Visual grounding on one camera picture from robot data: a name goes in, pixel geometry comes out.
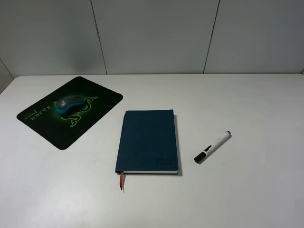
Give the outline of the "white black marker pen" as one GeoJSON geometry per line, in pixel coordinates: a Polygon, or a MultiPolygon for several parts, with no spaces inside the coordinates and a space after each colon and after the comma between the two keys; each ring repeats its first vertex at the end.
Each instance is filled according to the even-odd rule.
{"type": "Polygon", "coordinates": [[[226,131],[221,137],[217,138],[217,140],[207,146],[200,154],[198,154],[194,161],[198,164],[202,163],[208,156],[210,156],[215,150],[217,150],[222,144],[224,144],[231,137],[231,132],[226,131]]]}

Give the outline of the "grey teal computer mouse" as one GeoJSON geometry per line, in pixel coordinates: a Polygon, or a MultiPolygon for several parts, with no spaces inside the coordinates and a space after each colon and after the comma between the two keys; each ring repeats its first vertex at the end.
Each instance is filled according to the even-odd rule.
{"type": "Polygon", "coordinates": [[[60,100],[55,107],[56,113],[59,115],[65,115],[74,107],[82,106],[85,103],[85,99],[79,95],[72,95],[60,100]]]}

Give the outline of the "dark blue notebook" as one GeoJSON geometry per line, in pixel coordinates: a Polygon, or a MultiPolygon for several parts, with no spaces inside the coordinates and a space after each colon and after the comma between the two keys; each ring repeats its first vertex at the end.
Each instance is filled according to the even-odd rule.
{"type": "Polygon", "coordinates": [[[179,172],[173,110],[125,112],[115,172],[121,189],[125,174],[179,172]]]}

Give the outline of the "black green snake mouse pad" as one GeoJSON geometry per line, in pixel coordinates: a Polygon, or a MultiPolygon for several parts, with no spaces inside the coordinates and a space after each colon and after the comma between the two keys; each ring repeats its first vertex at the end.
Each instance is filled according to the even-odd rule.
{"type": "Polygon", "coordinates": [[[17,115],[17,119],[60,150],[67,149],[123,99],[123,95],[77,76],[17,115]],[[65,115],[56,104],[65,97],[85,99],[65,115]]]}

